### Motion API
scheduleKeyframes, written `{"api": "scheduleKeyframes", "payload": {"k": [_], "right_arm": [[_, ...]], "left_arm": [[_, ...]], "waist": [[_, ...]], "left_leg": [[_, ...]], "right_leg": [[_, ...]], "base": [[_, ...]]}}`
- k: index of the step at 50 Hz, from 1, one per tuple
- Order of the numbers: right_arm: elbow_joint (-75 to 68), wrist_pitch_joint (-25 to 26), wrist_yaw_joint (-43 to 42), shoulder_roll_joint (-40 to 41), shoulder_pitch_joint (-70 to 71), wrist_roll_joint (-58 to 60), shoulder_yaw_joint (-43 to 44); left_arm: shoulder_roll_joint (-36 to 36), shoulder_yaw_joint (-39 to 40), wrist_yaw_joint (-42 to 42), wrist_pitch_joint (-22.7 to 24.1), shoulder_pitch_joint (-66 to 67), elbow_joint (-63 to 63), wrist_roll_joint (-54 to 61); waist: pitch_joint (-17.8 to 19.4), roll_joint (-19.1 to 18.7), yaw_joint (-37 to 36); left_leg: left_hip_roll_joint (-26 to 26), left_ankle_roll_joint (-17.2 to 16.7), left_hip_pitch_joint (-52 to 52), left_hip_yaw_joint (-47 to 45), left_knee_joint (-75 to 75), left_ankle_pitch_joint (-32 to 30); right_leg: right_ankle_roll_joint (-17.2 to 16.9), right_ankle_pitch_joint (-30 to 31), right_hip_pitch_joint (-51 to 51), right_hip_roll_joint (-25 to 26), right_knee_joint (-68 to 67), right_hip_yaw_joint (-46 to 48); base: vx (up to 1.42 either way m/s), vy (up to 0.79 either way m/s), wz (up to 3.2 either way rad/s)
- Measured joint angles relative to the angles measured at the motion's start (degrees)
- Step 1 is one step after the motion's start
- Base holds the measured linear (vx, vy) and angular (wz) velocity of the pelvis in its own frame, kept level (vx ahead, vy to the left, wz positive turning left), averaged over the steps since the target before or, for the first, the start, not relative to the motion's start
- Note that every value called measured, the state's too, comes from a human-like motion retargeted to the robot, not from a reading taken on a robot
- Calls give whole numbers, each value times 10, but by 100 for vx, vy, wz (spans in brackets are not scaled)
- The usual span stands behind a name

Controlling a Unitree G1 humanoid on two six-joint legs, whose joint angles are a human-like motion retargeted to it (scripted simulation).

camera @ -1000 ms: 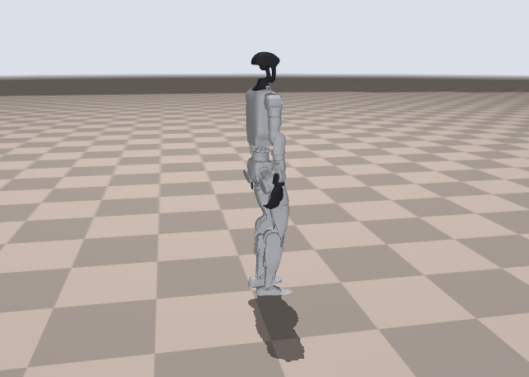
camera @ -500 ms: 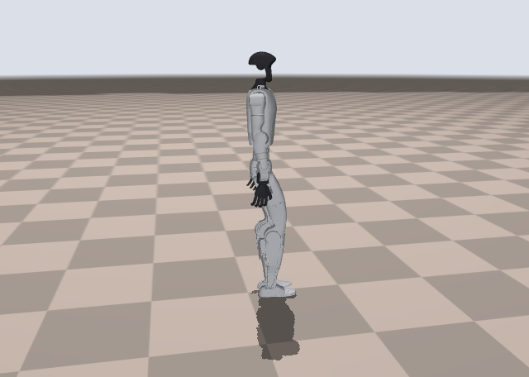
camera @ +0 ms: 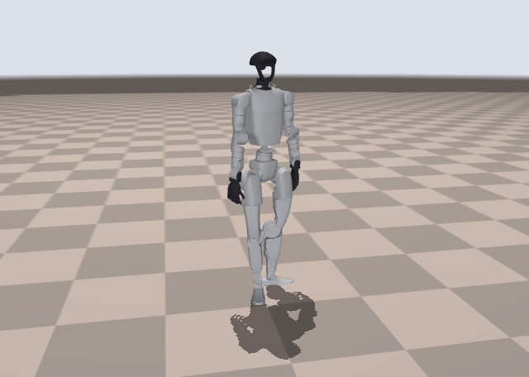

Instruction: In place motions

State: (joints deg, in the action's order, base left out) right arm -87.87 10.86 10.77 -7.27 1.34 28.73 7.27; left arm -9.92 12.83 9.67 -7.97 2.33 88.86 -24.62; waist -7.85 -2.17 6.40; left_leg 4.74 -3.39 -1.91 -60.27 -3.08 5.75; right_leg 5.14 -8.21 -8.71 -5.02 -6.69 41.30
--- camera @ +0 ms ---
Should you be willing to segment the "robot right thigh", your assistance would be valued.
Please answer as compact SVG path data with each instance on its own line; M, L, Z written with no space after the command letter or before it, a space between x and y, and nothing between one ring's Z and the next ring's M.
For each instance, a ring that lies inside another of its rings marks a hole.
M262 204L262 188L256 168L248 169L241 174L239 183L244 190L245 199L241 199L244 208L248 240L257 239L263 242L263 232L260 230L260 204Z

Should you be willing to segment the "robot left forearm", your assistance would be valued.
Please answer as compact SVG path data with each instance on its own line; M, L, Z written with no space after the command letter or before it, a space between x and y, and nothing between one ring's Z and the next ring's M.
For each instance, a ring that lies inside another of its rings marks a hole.
M288 144L288 153L289 153L289 163L294 167L294 162L295 160L300 160L300 151L299 151L299 146L298 146L298 142L299 142L299 133L294 136L294 137L291 137L286 140L287 141L287 144ZM300 160L300 164L301 164L301 160Z

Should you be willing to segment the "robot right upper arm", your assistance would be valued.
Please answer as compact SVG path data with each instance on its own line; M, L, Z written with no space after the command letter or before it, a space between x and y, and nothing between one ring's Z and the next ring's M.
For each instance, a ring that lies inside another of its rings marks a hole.
M233 133L238 135L237 145L245 145L248 142L248 134L244 132L245 109L250 105L250 93L239 93L232 97L232 126Z

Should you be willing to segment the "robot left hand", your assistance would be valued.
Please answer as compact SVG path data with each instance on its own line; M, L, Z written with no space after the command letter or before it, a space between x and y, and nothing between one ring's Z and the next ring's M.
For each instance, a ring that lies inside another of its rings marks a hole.
M292 176L292 184L293 184L293 191L298 186L299 182L299 173L298 170L300 169L300 160L295 160L294 167L290 165L291 170L291 176Z

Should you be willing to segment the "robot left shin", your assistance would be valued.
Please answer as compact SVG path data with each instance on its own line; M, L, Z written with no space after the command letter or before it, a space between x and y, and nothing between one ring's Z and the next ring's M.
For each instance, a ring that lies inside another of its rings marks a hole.
M277 268L277 260L279 259L282 233L283 228L275 238L267 237L264 234L264 257L266 258L266 276L268 280L275 279L274 275Z

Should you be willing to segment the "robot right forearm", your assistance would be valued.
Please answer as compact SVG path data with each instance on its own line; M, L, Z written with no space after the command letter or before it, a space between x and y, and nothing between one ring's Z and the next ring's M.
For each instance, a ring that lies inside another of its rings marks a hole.
M233 133L232 139L231 139L231 170L229 173L229 176L231 179L236 180L236 176L238 172L241 172L244 168L244 162L243 162L243 154L245 148L242 146L237 145L238 141L238 135L236 132Z

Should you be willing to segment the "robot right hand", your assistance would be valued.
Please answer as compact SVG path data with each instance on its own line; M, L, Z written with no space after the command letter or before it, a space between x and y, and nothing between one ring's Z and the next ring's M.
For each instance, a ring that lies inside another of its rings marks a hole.
M244 194L241 192L241 186L239 185L240 181L241 181L241 172L238 172L237 173L237 176L236 176L236 180L235 179L231 179L229 178L229 180L231 181L230 184L228 185L228 192L227 192L227 197L234 203L236 204L241 204L241 201L240 201L240 196L242 196L243 199L245 199L245 196Z

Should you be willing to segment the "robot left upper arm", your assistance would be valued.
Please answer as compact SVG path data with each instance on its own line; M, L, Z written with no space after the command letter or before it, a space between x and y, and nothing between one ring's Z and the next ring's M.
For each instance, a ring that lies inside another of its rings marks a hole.
M294 137L299 133L298 125L293 123L293 101L294 96L289 91L283 91L284 93L284 135L286 137Z

